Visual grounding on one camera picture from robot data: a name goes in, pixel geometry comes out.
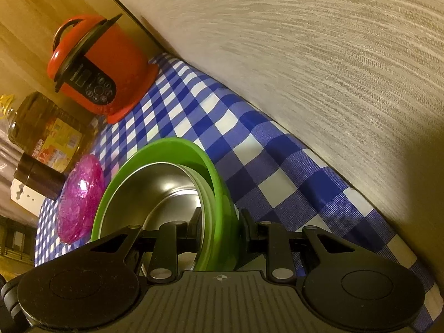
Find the green plastic bowl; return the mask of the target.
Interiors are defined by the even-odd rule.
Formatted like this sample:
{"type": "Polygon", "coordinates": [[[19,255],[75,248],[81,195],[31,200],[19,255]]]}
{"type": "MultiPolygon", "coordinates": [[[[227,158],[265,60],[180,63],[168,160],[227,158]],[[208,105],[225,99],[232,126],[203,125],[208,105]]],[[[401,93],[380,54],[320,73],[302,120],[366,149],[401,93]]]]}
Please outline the green plastic bowl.
{"type": "MultiPolygon", "coordinates": [[[[183,138],[162,138],[149,143],[119,169],[102,198],[110,198],[111,191],[136,169],[156,162],[169,162],[192,168],[205,179],[214,193],[215,205],[211,211],[211,221],[205,229],[206,238],[200,257],[192,270],[233,270],[239,257],[239,215],[216,167],[205,151],[195,143],[183,138]]],[[[96,215],[103,214],[103,211],[103,205],[100,203],[96,215]]],[[[94,224],[91,239],[96,241],[100,238],[94,224]]]]}

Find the large purple plastic plate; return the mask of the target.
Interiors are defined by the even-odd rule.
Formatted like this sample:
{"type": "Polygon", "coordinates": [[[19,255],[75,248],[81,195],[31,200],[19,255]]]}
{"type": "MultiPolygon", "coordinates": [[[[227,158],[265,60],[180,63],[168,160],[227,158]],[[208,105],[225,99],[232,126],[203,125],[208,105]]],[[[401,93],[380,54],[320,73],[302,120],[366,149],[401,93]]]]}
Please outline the large purple plastic plate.
{"type": "Polygon", "coordinates": [[[72,244],[91,232],[104,191],[99,160],[91,154],[81,157],[59,197],[56,231],[61,242],[72,244]]]}

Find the blue white checkered tablecloth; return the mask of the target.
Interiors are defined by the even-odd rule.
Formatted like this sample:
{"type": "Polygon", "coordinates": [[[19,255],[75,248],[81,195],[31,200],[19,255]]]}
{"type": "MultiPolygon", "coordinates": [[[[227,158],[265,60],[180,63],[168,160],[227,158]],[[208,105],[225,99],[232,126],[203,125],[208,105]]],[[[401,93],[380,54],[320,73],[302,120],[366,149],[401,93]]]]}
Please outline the blue white checkered tablecloth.
{"type": "Polygon", "coordinates": [[[148,143],[179,137],[201,147],[237,208],[298,231],[320,226],[415,272],[425,287],[417,332],[439,329],[443,296],[429,270],[388,221],[304,143],[244,99],[180,59],[154,59],[160,73],[142,101],[107,126],[92,152],[106,179],[148,143]]]}

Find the dark brown jar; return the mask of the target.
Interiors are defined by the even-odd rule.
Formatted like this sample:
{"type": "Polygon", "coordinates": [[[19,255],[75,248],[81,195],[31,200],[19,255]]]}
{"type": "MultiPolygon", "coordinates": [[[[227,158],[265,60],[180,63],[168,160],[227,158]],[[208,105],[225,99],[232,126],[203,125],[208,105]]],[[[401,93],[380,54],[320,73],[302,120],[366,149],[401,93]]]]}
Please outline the dark brown jar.
{"type": "Polygon", "coordinates": [[[66,177],[37,159],[24,153],[14,172],[14,178],[35,192],[56,200],[62,192],[66,177]]]}

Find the white wooden chair back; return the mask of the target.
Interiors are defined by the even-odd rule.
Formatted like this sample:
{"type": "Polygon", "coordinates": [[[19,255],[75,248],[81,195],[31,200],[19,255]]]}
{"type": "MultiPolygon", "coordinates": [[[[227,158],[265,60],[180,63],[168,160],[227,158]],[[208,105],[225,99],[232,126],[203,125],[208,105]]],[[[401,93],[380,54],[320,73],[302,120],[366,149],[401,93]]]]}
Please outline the white wooden chair back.
{"type": "Polygon", "coordinates": [[[12,180],[11,200],[35,216],[40,215],[45,197],[17,179],[12,180]]]}

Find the dark shelf unit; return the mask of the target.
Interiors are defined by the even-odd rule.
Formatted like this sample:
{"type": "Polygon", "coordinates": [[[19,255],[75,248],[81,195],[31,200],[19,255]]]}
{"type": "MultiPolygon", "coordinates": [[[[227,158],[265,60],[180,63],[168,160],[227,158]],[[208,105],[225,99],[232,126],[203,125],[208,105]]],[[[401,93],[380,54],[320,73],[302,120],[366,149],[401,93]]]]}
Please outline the dark shelf unit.
{"type": "Polygon", "coordinates": [[[35,257],[36,233],[36,228],[2,216],[1,256],[32,264],[35,257]]]}

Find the large cooking oil bottle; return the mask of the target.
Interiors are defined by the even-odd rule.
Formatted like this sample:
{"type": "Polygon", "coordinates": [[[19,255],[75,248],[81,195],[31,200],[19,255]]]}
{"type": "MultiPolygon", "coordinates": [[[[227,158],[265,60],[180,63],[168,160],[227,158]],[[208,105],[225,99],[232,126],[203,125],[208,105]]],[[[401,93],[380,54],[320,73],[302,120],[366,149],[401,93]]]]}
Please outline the large cooking oil bottle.
{"type": "Polygon", "coordinates": [[[84,124],[40,92],[33,92],[20,105],[14,95],[1,96],[1,118],[8,140],[24,153],[68,175],[93,144],[98,121],[84,124]]]}

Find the red electric rice cooker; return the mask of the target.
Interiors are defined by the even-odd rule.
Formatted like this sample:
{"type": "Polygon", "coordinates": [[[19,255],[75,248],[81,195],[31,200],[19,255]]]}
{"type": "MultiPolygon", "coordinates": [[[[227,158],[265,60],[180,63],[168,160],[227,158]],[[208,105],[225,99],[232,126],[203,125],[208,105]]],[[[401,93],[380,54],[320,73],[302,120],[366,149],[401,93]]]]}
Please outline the red electric rice cooker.
{"type": "Polygon", "coordinates": [[[117,24],[121,17],[84,14],[66,20],[54,35],[47,65],[56,92],[109,124],[140,103],[160,70],[117,24]]]}

